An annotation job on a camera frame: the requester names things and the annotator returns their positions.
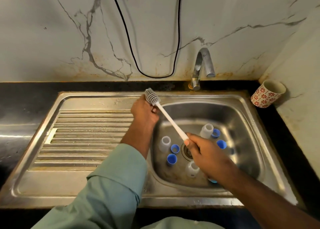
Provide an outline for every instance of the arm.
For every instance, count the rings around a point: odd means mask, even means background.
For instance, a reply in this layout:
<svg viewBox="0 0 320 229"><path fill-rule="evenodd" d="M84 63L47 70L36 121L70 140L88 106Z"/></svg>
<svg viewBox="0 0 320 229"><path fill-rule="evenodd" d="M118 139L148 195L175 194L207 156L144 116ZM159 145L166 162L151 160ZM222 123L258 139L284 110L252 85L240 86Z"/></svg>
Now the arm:
<svg viewBox="0 0 320 229"><path fill-rule="evenodd" d="M216 144L187 135L185 144L197 166L237 197L263 228L320 228L317 220L239 170Z"/></svg>
<svg viewBox="0 0 320 229"><path fill-rule="evenodd" d="M68 206L49 211L33 229L131 228L147 172L146 156L158 115L144 96L133 105L133 122L114 151L87 177Z"/></svg>

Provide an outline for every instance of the faucet spout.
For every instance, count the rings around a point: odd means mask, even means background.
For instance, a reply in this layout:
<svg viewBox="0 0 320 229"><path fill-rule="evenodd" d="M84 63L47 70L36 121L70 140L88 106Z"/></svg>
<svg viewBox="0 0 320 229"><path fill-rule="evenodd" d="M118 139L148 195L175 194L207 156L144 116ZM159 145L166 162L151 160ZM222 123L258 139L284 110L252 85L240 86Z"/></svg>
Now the faucet spout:
<svg viewBox="0 0 320 229"><path fill-rule="evenodd" d="M207 48L201 48L198 52L195 65L194 65L194 70L191 75L191 82L189 85L189 88L192 90L199 90L200 89L200 79L199 79L199 74L200 74L200 69L204 65L205 71L206 71L206 76L207 77L215 77L216 74L214 72L214 65L211 60L210 52Z"/></svg>

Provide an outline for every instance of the person's left arm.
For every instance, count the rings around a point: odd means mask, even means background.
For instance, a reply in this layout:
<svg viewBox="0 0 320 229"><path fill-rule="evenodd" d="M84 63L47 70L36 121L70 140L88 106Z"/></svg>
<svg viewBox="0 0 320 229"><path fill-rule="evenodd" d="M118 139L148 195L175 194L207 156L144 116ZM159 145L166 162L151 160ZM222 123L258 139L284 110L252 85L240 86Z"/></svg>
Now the person's left arm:
<svg viewBox="0 0 320 229"><path fill-rule="evenodd" d="M134 120L121 144L87 177L74 201L53 208L33 229L131 227L141 200L152 131L159 118L144 95L131 112Z"/></svg>

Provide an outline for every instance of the wall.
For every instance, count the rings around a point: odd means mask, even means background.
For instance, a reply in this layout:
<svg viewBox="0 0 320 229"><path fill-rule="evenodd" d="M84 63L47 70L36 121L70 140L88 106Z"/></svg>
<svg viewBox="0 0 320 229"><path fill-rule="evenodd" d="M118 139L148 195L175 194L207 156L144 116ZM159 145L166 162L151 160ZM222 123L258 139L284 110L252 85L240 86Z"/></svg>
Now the wall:
<svg viewBox="0 0 320 229"><path fill-rule="evenodd" d="M148 75L171 72L177 0L118 0ZM319 0L182 0L168 80L190 78L208 47L213 79L258 79ZM0 0L0 81L146 80L114 0Z"/></svg>
<svg viewBox="0 0 320 229"><path fill-rule="evenodd" d="M286 86L287 93L276 105L277 110L320 178L320 5L260 81L266 78Z"/></svg>

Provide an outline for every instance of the black countertop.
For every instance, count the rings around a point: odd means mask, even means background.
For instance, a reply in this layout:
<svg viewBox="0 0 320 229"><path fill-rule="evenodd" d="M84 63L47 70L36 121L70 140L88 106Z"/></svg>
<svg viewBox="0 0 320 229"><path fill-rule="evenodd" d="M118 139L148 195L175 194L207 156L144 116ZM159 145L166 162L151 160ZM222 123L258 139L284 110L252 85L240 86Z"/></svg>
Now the black countertop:
<svg viewBox="0 0 320 229"><path fill-rule="evenodd" d="M252 95L258 88L259 83L256 81L201 81L200 85L201 89L206 91L247 90ZM4 184L21 159L28 143L53 105L59 92L128 92L143 91L149 87L155 91L186 91L188 90L188 83L184 81L0 83L0 186ZM320 181L318 177L274 106L266 109L257 108L257 111L286 168L286 172L290 177L289 179L294 184L296 191L306 206L307 212L320 219ZM0 213L7 217L12 216L13 218L18 213L18 215L28 218L29 224L33 225L47 211L0 210ZM153 210L149 209L147 211L146 209L139 209L137 211L137 218L139 218L141 213L150 213ZM171 211L172 215L174 210L166 210L163 214L166 215L168 211ZM199 213L201 215L210 215L214 211L215 214L221 213L217 209L197 210L195 213L197 215ZM243 217L248 219L248 221L251 220L252 227L250 228L257 227L256 222L252 221L250 213L245 209L232 209L228 210L228 213L235 220ZM232 221L229 221L232 225L241 224L239 221ZM30 228L29 224L25 223L24 228ZM220 225L226 228L238 228L237 226L231 226L231 224L224 225L220 223Z"/></svg>

